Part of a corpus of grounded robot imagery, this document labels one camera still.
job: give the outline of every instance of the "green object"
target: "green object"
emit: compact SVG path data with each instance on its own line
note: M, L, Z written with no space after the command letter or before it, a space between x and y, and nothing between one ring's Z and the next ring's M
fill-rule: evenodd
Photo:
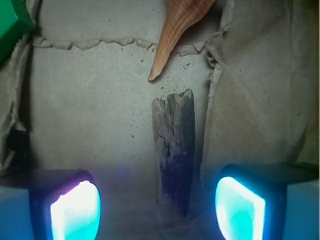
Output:
M23 34L35 29L22 0L0 0L0 63L13 51Z

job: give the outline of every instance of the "orange seashell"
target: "orange seashell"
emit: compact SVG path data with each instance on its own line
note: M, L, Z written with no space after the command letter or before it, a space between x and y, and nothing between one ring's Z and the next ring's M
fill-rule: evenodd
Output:
M153 65L148 77L153 81L166 65L170 53L181 35L199 22L209 11L215 0L167 0L165 20L158 42Z

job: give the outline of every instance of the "weathered wood piece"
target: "weathered wood piece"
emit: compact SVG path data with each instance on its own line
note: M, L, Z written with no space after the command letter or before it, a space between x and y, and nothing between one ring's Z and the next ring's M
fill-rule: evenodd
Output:
M188 213L196 148L194 95L190 89L152 102L154 142L158 152L161 205Z

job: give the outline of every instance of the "torn cardboard edge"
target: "torn cardboard edge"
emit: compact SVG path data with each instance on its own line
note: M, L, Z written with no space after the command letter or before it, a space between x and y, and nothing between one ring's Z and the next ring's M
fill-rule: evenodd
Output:
M39 3L40 0L27 0L25 2L26 9L33 22L35 22ZM0 122L0 170L7 168L13 158L11 151L8 151L7 156L5 155L6 138L11 128L14 127L24 130L23 125L19 121L19 105L22 83L31 46L31 44L28 43L28 39L29 34L22 36L22 39L18 41L11 53L9 61L5 63L8 71L8 79L5 79L5 81L7 82L7 92L9 93L10 100L8 113L3 119L3 122Z
M192 44L179 46L173 51L173 53L178 54L180 57L187 56L187 55L197 55L203 51L206 42L207 41L199 41ZM114 43L120 46L136 44L137 47L143 48L147 51L151 47L154 47L154 48L157 47L157 44L155 42L147 41L141 38L134 38L134 37L123 37L119 39L110 39L110 38L100 37L100 38L88 39L83 41L68 41L68 40L51 41L42 36L34 36L32 45L35 48L59 49L59 50L70 50L72 47L77 47L81 51L85 51L98 46L100 43L105 43L105 44Z

